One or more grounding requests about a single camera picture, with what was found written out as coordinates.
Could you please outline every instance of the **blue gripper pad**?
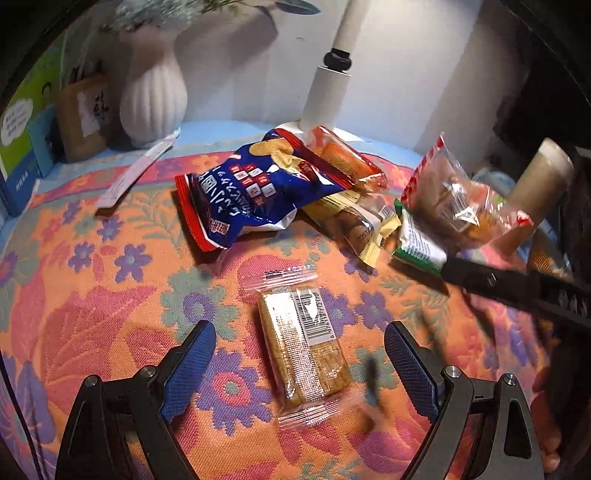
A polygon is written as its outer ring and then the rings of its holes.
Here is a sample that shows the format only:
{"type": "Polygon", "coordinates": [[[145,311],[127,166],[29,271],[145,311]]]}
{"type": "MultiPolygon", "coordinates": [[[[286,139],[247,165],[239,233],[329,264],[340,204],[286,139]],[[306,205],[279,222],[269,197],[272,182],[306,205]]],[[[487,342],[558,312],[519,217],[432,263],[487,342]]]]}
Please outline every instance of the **blue gripper pad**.
{"type": "Polygon", "coordinates": [[[435,423],[439,416],[435,382],[394,322],[386,327],[384,348],[417,413],[435,423]]]}
{"type": "Polygon", "coordinates": [[[160,413],[168,423],[184,413],[191,396],[199,388],[215,348],[216,329],[207,322],[164,386],[164,402],[160,413]]]}

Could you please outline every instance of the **ribbed ceramic vase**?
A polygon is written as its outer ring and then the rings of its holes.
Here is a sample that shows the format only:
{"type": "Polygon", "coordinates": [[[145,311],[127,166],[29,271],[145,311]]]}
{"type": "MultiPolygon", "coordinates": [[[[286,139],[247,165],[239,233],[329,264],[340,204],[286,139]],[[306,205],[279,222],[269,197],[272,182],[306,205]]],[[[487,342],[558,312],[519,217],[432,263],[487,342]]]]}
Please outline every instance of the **ribbed ceramic vase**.
{"type": "Polygon", "coordinates": [[[150,147],[180,131],[187,110],[187,87],[174,55],[179,33],[144,25],[119,36],[133,51],[119,116],[134,147],[150,147]]]}

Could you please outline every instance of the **black joint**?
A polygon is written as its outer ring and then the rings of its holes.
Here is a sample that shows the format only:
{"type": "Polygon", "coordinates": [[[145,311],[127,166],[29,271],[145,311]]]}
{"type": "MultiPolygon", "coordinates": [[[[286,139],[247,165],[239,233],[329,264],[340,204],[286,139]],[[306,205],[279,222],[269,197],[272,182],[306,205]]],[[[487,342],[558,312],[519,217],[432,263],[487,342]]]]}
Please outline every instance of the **black joint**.
{"type": "Polygon", "coordinates": [[[324,56],[324,65],[335,72],[346,72],[353,64],[348,51],[333,48],[324,56]]]}

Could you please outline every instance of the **white wall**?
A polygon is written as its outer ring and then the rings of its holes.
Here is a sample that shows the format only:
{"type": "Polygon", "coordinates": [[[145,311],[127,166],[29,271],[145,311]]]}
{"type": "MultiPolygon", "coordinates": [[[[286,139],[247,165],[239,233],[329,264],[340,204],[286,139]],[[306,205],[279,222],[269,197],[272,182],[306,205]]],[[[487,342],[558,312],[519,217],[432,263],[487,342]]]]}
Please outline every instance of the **white wall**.
{"type": "MultiPolygon", "coordinates": [[[[346,0],[310,0],[322,13],[242,7],[207,14],[177,40],[189,91],[186,120],[297,119],[346,0]]],[[[425,152],[439,131],[459,159],[486,151],[503,95],[519,85],[515,20],[496,0],[373,0],[353,54],[341,128],[425,152]]],[[[101,34],[116,94],[128,47],[101,34]]]]}

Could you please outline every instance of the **black cable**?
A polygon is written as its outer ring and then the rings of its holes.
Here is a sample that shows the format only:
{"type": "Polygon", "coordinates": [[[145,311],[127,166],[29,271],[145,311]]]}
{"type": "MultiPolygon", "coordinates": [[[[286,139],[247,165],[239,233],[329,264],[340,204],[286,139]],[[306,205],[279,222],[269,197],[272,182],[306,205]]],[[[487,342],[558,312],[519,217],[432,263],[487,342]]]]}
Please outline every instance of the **black cable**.
{"type": "Polygon", "coordinates": [[[2,357],[2,349],[0,349],[0,372],[2,373],[2,379],[4,380],[4,384],[6,385],[6,390],[8,391],[8,395],[10,396],[10,400],[12,401],[12,406],[14,407],[14,410],[17,412],[18,420],[21,422],[22,429],[25,431],[25,435],[27,436],[27,442],[29,443],[29,449],[31,450],[31,454],[33,456],[33,462],[35,463],[35,470],[37,471],[37,476],[39,477],[39,480],[44,480],[43,474],[41,473],[41,466],[39,465],[39,458],[37,457],[35,444],[33,443],[33,437],[31,437],[31,432],[29,432],[29,427],[27,426],[25,417],[22,414],[21,407],[18,405],[17,396],[14,394],[12,384],[10,383],[10,379],[8,378],[8,372],[6,370],[6,365],[4,365],[4,358],[2,357]]]}

